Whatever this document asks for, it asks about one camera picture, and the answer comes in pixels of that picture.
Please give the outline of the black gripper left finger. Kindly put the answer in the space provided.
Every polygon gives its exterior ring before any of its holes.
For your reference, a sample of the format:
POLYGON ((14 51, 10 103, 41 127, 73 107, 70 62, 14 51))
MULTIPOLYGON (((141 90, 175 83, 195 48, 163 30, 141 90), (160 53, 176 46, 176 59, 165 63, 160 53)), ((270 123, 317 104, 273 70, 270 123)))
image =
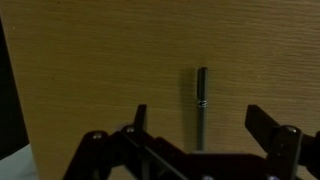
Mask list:
POLYGON ((174 164, 180 151, 146 132, 147 105, 140 104, 132 124, 108 135, 85 134, 63 180, 108 180, 112 169, 124 166, 136 180, 187 180, 174 164))

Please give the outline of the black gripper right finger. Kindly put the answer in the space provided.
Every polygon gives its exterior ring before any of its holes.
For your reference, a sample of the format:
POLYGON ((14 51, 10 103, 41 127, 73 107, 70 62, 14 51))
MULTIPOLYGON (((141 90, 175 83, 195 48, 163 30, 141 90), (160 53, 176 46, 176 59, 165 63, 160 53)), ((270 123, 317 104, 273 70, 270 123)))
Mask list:
POLYGON ((320 132, 305 134, 293 125, 280 125, 258 105, 248 105, 245 127, 267 153, 269 180, 301 180, 298 166, 320 179, 320 132))

